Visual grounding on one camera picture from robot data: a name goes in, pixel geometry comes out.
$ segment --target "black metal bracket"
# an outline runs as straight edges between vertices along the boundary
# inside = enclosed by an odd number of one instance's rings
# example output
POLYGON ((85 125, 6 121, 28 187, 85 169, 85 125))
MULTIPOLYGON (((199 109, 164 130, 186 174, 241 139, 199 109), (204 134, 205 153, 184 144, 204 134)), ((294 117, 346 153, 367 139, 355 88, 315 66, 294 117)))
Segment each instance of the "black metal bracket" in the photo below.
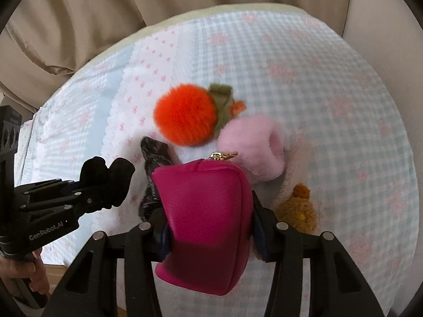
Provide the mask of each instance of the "black metal bracket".
POLYGON ((161 317, 151 262, 161 262, 169 251, 162 208, 126 234, 94 233, 56 287, 43 317, 117 317, 116 264, 121 258, 128 316, 161 317))
POLYGON ((253 237, 266 262, 276 262, 265 317, 297 317, 302 297, 303 259, 310 259, 310 317, 383 317, 360 270, 331 232, 303 234, 279 222, 254 197, 253 237))

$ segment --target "beige curtain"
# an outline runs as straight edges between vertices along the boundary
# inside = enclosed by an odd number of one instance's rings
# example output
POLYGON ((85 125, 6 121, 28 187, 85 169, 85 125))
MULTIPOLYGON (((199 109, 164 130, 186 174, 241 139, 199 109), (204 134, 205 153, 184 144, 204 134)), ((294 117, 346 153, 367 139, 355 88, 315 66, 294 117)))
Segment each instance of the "beige curtain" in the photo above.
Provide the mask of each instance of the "beige curtain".
POLYGON ((94 56, 171 16, 218 4, 280 2, 342 34, 349 0, 23 0, 0 35, 0 91, 39 108, 94 56))

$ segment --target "human hand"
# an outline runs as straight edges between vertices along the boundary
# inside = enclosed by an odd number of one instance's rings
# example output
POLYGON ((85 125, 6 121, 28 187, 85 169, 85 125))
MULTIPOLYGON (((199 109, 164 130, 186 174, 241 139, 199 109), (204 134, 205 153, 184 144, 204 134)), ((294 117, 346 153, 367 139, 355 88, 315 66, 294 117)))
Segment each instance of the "human hand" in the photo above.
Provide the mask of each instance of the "human hand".
POLYGON ((46 268, 41 259, 42 249, 33 251, 35 262, 24 262, 7 259, 0 256, 0 277, 5 282, 8 279, 30 278, 29 287, 33 292, 46 294, 50 289, 46 268))

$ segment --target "pink fluffy toy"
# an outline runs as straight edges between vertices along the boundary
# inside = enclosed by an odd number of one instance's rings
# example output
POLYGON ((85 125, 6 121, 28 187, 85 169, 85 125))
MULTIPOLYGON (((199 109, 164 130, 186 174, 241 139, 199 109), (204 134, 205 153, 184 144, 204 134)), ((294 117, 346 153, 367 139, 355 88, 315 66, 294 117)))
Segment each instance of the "pink fluffy toy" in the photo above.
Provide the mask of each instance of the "pink fluffy toy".
POLYGON ((232 162, 242 167, 250 184, 276 179, 285 168, 282 126, 263 114, 231 120, 220 132, 217 149, 238 152, 232 162))

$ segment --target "orange pom pom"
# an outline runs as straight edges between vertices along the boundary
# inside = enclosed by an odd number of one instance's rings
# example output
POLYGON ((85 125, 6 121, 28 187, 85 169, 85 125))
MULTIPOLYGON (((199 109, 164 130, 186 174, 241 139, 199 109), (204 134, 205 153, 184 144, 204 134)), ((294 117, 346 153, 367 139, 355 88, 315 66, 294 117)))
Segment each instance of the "orange pom pom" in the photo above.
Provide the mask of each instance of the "orange pom pom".
POLYGON ((180 146, 204 142, 213 133, 216 119, 212 97, 195 84, 171 88, 154 109, 154 121, 160 133, 180 146))

